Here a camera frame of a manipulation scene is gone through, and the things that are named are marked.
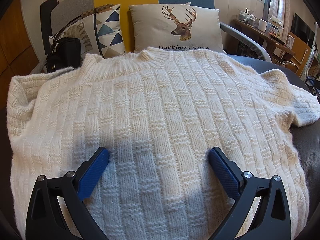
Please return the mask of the deer print cushion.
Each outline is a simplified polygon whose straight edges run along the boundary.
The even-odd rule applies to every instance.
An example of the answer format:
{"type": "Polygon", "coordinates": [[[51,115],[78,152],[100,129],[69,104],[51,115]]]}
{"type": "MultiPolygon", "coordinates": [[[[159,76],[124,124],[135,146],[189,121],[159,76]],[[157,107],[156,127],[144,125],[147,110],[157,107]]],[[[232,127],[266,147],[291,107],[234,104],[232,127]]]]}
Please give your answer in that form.
{"type": "Polygon", "coordinates": [[[147,47],[168,51],[223,52],[219,11],[187,4],[131,5],[135,52],[147,47]]]}

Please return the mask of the black handbag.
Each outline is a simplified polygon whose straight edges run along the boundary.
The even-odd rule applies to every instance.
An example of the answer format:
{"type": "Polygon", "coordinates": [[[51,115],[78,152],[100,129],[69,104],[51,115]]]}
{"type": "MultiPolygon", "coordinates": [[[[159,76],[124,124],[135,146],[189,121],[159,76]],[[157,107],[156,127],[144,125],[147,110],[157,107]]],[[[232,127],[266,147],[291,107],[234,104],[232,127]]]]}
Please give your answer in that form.
{"type": "Polygon", "coordinates": [[[46,58],[48,73],[67,67],[78,68],[80,64],[81,42],[73,37],[63,37],[54,42],[46,58]]]}

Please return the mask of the cream knitted sweater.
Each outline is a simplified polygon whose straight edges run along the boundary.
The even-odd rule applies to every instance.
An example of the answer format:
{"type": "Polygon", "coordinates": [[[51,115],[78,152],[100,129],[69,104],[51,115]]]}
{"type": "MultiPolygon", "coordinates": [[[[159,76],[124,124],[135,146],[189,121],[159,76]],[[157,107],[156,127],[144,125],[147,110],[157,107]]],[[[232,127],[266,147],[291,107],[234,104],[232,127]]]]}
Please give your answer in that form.
{"type": "Polygon", "coordinates": [[[277,69],[263,74],[211,50],[104,59],[14,76],[7,101],[16,226],[25,236],[36,178],[76,170],[100,147],[110,162],[86,206],[111,239],[207,239],[232,206],[208,163],[219,147],[242,170],[279,175],[291,235],[307,223],[309,191],[290,127],[319,103],[277,69]]]}

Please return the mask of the geometric triangle print cushion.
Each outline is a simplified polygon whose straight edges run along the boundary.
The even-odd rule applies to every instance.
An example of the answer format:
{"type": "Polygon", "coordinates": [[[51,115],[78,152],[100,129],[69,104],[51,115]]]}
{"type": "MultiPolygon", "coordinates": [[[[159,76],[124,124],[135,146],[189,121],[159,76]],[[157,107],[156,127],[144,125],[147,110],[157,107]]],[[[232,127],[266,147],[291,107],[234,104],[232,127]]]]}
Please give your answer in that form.
{"type": "Polygon", "coordinates": [[[120,29],[120,5],[106,4],[84,12],[49,37],[49,43],[64,37],[77,38],[81,44],[81,57],[98,54],[110,58],[125,54],[120,29]]]}

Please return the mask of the black leather ottoman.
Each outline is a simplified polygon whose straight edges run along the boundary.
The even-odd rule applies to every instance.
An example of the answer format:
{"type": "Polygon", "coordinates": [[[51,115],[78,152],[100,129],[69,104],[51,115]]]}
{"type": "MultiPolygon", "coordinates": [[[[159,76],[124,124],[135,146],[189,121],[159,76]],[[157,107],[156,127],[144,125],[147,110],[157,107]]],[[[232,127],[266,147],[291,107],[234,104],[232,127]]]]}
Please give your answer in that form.
{"type": "MultiPolygon", "coordinates": [[[[308,90],[304,82],[287,68],[249,57],[231,55],[231,58],[252,67],[258,73],[277,68],[286,74],[291,84],[308,90]]],[[[310,200],[307,224],[296,239],[319,239],[319,121],[300,128],[292,126],[290,131],[305,172],[310,200]]]]}

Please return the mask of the wooden side desk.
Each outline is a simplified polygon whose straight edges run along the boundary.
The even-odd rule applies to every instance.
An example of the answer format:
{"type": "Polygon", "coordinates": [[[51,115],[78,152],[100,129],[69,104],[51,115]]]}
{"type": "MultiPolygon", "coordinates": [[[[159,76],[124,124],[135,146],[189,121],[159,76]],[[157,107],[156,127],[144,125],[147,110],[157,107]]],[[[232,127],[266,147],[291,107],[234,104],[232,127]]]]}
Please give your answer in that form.
{"type": "Polygon", "coordinates": [[[294,65],[294,63],[291,60],[296,54],[291,49],[287,48],[287,46],[285,46],[285,44],[283,44],[282,41],[278,41],[274,39],[270,34],[266,34],[258,30],[257,28],[247,25],[239,20],[234,19],[233,23],[237,30],[247,35],[251,39],[255,40],[259,45],[262,46],[264,42],[266,42],[265,50],[268,52],[272,59],[276,60],[282,65],[294,65]],[[284,53],[282,57],[278,57],[274,54],[276,48],[280,49],[284,53]]]}

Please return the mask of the white mug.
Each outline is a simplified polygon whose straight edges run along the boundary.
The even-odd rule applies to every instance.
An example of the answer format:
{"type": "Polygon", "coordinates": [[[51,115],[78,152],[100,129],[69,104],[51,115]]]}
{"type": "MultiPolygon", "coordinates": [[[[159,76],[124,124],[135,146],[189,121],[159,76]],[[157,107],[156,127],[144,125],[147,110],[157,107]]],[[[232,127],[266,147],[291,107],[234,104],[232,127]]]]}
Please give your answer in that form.
{"type": "Polygon", "coordinates": [[[267,22],[263,19],[259,19],[258,30],[261,32],[265,32],[267,27],[267,22]]]}

